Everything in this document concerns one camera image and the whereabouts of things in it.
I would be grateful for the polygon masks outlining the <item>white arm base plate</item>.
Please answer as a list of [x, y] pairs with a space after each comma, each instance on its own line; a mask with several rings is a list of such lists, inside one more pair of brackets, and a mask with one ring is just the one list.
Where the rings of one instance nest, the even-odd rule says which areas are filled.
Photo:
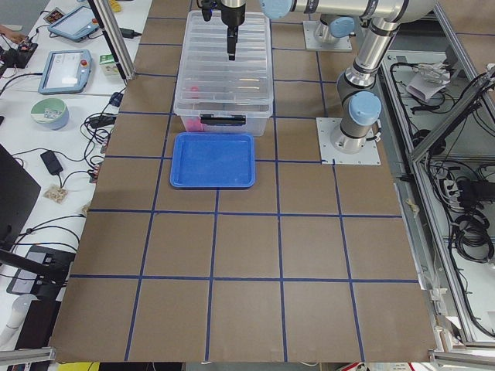
[[306, 50], [318, 52], [350, 53], [352, 45], [349, 36], [336, 38], [330, 27], [320, 21], [304, 21], [303, 31]]
[[340, 117], [316, 119], [321, 162], [328, 165], [381, 165], [376, 135], [369, 127], [363, 138], [348, 138], [341, 131]]

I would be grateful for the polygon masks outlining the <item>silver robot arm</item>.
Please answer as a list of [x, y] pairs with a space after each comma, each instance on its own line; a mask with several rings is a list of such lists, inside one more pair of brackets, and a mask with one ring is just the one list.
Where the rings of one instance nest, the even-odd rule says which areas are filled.
[[343, 72], [337, 90], [343, 107], [340, 126], [333, 130], [333, 147], [346, 154], [358, 153], [368, 131], [381, 113], [379, 98], [370, 92], [380, 66], [398, 28], [414, 22], [433, 10], [435, 1], [260, 1], [270, 19], [281, 19], [290, 12], [322, 15], [355, 15], [368, 20], [368, 31], [353, 64]]
[[355, 21], [349, 16], [321, 14], [314, 31], [315, 39], [323, 44], [334, 44], [348, 37], [355, 28]]

